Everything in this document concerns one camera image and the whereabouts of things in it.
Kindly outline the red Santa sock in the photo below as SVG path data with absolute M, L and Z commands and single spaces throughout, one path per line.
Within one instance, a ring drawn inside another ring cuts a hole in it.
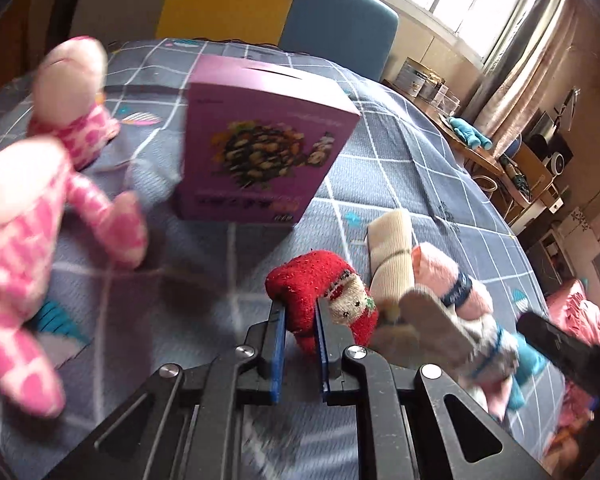
M 286 330 L 306 354 L 316 352 L 315 308 L 324 299 L 332 322 L 350 328 L 366 346 L 379 318 L 370 291 L 352 266 L 328 250 L 314 250 L 272 270 L 265 280 L 268 296 L 286 307 Z

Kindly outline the beige sock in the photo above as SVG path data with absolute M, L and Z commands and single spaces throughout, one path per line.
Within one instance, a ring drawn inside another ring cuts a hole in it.
M 400 318 L 399 302 L 414 286 L 413 226 L 406 209 L 388 211 L 370 222 L 370 293 L 381 315 L 389 322 Z

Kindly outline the purple cardboard box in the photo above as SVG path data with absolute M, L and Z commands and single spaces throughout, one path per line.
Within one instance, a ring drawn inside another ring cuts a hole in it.
M 201 55 L 188 81 L 178 212 L 186 220 L 298 223 L 360 119 L 336 81 Z

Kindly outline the blue plush toy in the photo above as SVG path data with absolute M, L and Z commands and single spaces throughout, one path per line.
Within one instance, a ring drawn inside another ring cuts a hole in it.
M 527 385 L 532 378 L 541 374 L 547 367 L 545 356 L 530 346 L 524 335 L 516 333 L 514 337 L 518 346 L 518 366 L 515 374 L 513 374 L 512 390 L 510 390 L 507 403 L 509 411 L 518 411 L 526 404 L 522 387 Z

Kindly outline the pink bedding pile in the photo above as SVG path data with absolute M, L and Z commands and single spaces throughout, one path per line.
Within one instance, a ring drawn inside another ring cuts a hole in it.
M 592 346 L 600 346 L 600 308 L 586 298 L 586 292 L 577 278 L 565 282 L 557 292 L 546 298 L 550 320 L 561 330 Z M 558 429 L 573 425 L 588 416 L 593 398 L 574 382 L 567 379 L 558 419 Z

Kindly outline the pink cloth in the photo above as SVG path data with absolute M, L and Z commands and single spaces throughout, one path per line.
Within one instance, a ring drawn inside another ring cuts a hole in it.
M 510 375 L 499 382 L 472 386 L 474 400 L 495 420 L 504 420 L 510 394 L 513 389 L 514 376 Z

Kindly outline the pink rolled towel with band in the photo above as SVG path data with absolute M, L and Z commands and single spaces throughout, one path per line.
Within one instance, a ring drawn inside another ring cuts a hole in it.
M 475 321 L 493 313 L 493 300 L 486 286 L 433 244 L 423 242 L 412 249 L 412 267 L 415 283 L 428 287 L 463 320 Z

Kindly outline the grey checked bed quilt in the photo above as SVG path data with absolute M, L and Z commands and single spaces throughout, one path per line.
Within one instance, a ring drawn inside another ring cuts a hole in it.
M 293 228 L 185 222 L 172 208 L 180 178 L 184 79 L 203 54 L 252 58 L 337 81 L 361 120 Z M 456 162 L 431 122 L 402 96 L 333 62 L 246 44 L 140 40 L 108 58 L 106 104 L 119 135 L 87 174 L 107 194 L 132 188 L 150 229 L 143 265 L 114 268 L 76 214 L 66 214 L 50 279 L 57 302 L 87 340 L 61 367 L 67 405 L 54 420 L 23 414 L 0 396 L 0 451 L 20 479 L 39 479 L 160 365 L 210 362 L 264 320 L 266 274 L 313 249 L 368 270 L 366 231 L 394 208 L 415 240 L 455 259 L 489 289 L 512 330 L 544 312 L 542 290 L 516 237 Z

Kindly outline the wooden desk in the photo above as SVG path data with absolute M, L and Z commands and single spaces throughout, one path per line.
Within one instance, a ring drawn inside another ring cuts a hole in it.
M 542 212 L 556 214 L 564 206 L 554 185 L 554 174 L 527 144 L 520 144 L 513 162 L 504 168 L 483 148 L 468 148 L 437 107 L 421 98 L 412 98 L 387 79 L 382 83 L 410 100 L 436 125 L 462 162 L 468 163 L 470 174 L 515 234 L 520 234 Z

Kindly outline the teal plush on desk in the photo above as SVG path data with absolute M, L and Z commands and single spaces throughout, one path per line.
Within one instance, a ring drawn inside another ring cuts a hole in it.
M 468 148 L 476 150 L 483 148 L 489 151 L 492 148 L 492 141 L 484 136 L 473 125 L 468 124 L 466 120 L 460 117 L 451 116 L 448 118 L 448 124 L 453 132 L 462 140 Z

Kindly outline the metal tin can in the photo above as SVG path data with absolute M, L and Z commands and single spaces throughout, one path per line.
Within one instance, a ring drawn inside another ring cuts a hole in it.
M 394 83 L 408 96 L 416 98 L 429 76 L 430 70 L 425 65 L 407 58 L 394 78 Z

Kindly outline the large pink giraffe plush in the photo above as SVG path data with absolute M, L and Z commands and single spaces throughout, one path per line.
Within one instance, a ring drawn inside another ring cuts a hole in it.
M 42 307 L 67 207 L 117 264 L 135 269 L 142 263 L 148 232 L 134 192 L 110 200 L 74 169 L 53 136 L 32 136 L 0 151 L 0 391 L 44 418 L 61 413 L 65 390 L 55 365 L 23 325 Z

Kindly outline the beige curtain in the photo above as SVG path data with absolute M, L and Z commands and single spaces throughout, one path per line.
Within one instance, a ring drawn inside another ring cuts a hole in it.
M 460 116 L 500 157 L 528 126 L 573 40 L 578 0 L 524 0 L 488 56 Z

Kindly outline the small pink giraffe plush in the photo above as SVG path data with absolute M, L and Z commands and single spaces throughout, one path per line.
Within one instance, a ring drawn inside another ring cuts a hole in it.
M 47 53 L 35 72 L 28 136 L 54 136 L 82 170 L 120 132 L 104 105 L 107 53 L 89 36 L 77 36 Z

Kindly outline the yellow blue grey headboard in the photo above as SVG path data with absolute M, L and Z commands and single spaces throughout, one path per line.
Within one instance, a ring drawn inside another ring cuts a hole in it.
M 379 0 L 76 0 L 73 36 L 267 44 L 381 77 L 399 17 Z

